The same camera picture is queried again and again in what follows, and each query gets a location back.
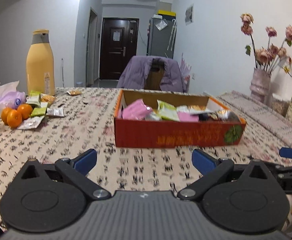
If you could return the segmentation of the dark brown entrance door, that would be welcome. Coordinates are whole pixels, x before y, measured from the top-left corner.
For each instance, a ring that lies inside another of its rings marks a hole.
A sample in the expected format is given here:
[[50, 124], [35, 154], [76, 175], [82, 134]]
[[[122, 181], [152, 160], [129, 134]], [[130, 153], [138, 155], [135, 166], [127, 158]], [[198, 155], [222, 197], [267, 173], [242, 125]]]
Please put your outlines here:
[[103, 19], [99, 62], [101, 80], [118, 80], [136, 55], [138, 24], [137, 18]]

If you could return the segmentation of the white red snack packet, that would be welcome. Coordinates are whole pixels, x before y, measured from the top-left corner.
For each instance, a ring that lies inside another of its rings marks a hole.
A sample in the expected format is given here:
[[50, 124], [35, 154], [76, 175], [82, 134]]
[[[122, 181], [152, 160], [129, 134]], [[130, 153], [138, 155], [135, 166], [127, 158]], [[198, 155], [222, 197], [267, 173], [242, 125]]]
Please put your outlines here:
[[47, 108], [46, 115], [53, 118], [63, 118], [65, 116], [64, 109], [58, 108]]

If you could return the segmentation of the yellow box on refrigerator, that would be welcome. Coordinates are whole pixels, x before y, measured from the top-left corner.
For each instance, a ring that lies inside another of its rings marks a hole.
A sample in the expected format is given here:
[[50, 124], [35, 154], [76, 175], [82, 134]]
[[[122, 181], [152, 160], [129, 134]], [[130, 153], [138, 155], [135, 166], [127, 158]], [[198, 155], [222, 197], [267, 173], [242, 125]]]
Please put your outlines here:
[[162, 16], [176, 17], [176, 13], [175, 12], [166, 11], [166, 10], [158, 10], [157, 14], [158, 15], [162, 15]]

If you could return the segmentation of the grey refrigerator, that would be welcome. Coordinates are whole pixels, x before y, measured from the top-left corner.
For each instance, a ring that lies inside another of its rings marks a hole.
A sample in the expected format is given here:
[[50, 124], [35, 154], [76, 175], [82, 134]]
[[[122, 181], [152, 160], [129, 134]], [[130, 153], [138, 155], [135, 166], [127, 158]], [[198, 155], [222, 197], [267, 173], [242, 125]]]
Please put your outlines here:
[[172, 59], [177, 33], [175, 16], [153, 15], [147, 35], [147, 55]]

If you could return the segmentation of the small orange snack packet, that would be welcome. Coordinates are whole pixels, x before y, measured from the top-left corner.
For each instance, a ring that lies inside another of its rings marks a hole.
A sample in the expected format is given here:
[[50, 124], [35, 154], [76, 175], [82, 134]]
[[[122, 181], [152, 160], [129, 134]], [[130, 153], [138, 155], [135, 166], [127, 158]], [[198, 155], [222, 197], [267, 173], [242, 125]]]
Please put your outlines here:
[[83, 92], [80, 90], [68, 90], [67, 94], [70, 96], [78, 96], [78, 95], [83, 94]]

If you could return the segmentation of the purple jacket on chair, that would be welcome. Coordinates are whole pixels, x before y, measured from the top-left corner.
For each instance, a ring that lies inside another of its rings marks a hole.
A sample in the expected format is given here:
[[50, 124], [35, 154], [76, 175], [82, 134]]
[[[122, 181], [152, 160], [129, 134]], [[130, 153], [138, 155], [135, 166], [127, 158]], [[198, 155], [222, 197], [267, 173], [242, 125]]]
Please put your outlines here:
[[159, 90], [168, 92], [186, 92], [178, 62], [160, 56], [133, 56], [121, 74], [117, 88], [146, 89], [146, 81], [155, 65], [163, 67], [163, 76], [159, 82]]

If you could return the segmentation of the orange cracker packet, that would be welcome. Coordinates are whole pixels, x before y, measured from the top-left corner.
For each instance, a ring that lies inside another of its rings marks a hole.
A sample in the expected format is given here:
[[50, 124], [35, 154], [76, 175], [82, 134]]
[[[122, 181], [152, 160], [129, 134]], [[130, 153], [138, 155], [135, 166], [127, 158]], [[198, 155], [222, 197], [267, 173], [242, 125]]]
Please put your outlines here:
[[55, 97], [42, 93], [42, 94], [40, 94], [40, 100], [41, 100], [41, 102], [45, 102], [45, 103], [48, 103], [49, 105], [51, 105], [55, 102]]

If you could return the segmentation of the yellow thermos bottle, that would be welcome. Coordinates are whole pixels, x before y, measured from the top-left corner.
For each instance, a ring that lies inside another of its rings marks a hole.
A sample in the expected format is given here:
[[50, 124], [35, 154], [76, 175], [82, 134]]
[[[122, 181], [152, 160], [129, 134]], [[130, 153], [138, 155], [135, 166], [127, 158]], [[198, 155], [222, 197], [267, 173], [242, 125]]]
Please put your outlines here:
[[32, 44], [26, 58], [27, 89], [55, 95], [54, 57], [49, 43], [49, 30], [33, 32]]

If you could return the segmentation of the wall picture frame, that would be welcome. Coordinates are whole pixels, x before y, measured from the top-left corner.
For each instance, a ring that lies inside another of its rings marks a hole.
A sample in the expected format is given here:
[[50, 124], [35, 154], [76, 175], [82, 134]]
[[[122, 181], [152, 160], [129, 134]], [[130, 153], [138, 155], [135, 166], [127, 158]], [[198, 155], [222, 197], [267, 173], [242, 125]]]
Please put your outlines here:
[[190, 5], [185, 11], [185, 24], [189, 25], [194, 22], [194, 4]]

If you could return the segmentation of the green white snack packet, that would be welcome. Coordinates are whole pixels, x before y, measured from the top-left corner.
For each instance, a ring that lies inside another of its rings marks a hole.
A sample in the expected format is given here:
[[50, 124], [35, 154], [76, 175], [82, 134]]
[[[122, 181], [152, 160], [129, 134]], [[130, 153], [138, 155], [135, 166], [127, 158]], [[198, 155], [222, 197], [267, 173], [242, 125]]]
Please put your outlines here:
[[157, 100], [157, 115], [163, 120], [178, 121], [176, 107], [161, 100]]

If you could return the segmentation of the pink ribbed flower vase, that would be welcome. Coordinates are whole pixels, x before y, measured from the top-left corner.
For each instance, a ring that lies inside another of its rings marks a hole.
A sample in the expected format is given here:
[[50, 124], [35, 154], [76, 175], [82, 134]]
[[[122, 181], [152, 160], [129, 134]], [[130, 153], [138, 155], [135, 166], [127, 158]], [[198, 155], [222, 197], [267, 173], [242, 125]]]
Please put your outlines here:
[[265, 103], [270, 90], [271, 74], [262, 69], [254, 69], [252, 80], [250, 83], [250, 96], [261, 102]]

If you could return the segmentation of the orange mandarin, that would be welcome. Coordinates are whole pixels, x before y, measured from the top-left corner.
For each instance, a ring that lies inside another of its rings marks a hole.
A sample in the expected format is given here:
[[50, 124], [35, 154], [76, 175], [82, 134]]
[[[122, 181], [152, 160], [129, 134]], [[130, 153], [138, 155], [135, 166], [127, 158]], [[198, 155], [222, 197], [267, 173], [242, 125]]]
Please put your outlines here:
[[24, 103], [18, 106], [17, 111], [21, 114], [22, 119], [26, 120], [33, 112], [33, 107], [29, 104]]
[[8, 114], [10, 113], [11, 110], [12, 109], [10, 107], [6, 107], [1, 112], [1, 119], [5, 125], [7, 125], [7, 117], [8, 117]]
[[13, 109], [10, 110], [10, 112], [8, 113], [6, 121], [7, 125], [10, 126], [10, 128], [15, 129], [21, 125], [21, 123], [23, 122], [23, 117], [19, 111]]

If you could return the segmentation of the calligraphy print tablecloth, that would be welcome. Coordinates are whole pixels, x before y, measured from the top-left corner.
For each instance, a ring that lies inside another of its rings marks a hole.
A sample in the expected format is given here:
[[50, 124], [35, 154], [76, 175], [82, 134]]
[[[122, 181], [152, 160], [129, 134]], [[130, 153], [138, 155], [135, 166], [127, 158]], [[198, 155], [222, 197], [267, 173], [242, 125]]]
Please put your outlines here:
[[[70, 232], [50, 236], [23, 235], [14, 230], [0, 239], [252, 239], [234, 235], [208, 223], [195, 225], [201, 214], [194, 204], [174, 201], [175, 196], [201, 178], [191, 163], [192, 150], [198, 146], [171, 149], [122, 148], [115, 146], [113, 112], [118, 89], [80, 89], [79, 96], [57, 89], [57, 101], [66, 117], [44, 120], [34, 131], [13, 130], [0, 120], [0, 200], [21, 167], [29, 159], [44, 164], [74, 158], [89, 148], [97, 151], [97, 165], [88, 178], [110, 193], [115, 204], [93, 207], [93, 221], [74, 225]], [[281, 158], [279, 149], [292, 147], [292, 124], [269, 107], [239, 92], [217, 97], [247, 126], [236, 146], [206, 147], [212, 157], [229, 158], [237, 164], [261, 159], [283, 166], [292, 160]]]

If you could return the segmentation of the purple tissue pack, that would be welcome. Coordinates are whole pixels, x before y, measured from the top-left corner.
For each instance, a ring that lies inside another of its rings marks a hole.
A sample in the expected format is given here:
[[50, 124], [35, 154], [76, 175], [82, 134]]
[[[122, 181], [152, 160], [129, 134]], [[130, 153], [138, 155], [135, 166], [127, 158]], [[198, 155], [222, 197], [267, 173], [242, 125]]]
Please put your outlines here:
[[0, 86], [0, 118], [5, 108], [17, 109], [26, 102], [26, 94], [17, 90], [18, 85], [15, 81]]

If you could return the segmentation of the wooden chair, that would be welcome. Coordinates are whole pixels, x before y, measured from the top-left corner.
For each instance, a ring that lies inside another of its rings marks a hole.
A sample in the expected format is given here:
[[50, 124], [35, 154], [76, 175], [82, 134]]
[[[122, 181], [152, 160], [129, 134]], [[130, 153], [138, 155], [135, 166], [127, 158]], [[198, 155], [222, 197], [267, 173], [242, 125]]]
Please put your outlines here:
[[165, 73], [165, 65], [159, 58], [153, 59], [144, 89], [161, 90], [160, 83]]

